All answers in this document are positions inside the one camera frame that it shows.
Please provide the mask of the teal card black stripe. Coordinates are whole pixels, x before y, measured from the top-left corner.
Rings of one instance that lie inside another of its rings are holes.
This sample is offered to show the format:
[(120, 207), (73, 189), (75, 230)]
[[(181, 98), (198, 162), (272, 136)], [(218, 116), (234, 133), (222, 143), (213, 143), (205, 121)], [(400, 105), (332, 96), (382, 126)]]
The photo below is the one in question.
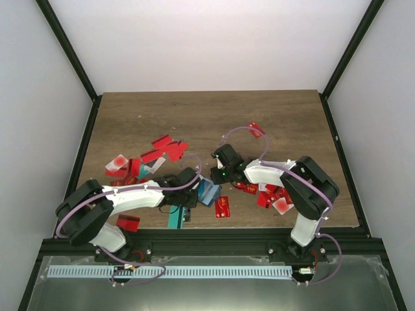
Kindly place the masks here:
[(169, 229), (181, 229), (184, 222), (184, 211), (183, 207), (172, 205), (169, 211), (169, 219), (167, 227)]

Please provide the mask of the navy blue card holder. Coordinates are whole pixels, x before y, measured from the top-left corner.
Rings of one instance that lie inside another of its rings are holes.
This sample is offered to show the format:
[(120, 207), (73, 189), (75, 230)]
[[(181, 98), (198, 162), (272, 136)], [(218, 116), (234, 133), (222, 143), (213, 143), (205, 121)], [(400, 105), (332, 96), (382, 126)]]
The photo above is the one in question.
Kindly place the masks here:
[(210, 179), (202, 178), (198, 188), (198, 202), (211, 207), (215, 200), (220, 198), (221, 185), (216, 185)]

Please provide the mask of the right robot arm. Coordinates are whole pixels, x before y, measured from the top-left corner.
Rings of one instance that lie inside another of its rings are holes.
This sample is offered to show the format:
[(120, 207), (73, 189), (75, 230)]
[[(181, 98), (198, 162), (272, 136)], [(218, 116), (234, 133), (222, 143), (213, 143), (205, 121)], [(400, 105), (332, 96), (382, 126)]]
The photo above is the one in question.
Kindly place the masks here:
[(287, 193), (287, 204), (298, 212), (287, 242), (287, 253), (297, 261), (306, 259), (320, 234), (322, 222), (340, 194), (338, 185), (309, 156), (286, 162), (243, 159), (230, 144), (217, 148), (211, 156), (217, 160), (211, 169), (211, 179), (217, 185), (264, 184)]

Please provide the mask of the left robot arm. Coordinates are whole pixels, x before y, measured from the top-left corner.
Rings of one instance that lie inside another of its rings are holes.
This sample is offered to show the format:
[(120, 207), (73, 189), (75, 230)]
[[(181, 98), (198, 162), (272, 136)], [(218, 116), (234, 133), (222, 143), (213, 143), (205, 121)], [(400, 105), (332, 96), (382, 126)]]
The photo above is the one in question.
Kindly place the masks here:
[(135, 248), (126, 231), (108, 223), (109, 217), (139, 208), (165, 205), (194, 208), (198, 201), (200, 173), (188, 167), (144, 183), (121, 187), (102, 186), (91, 179), (56, 208), (56, 235), (72, 246), (93, 244), (119, 262), (128, 260)]

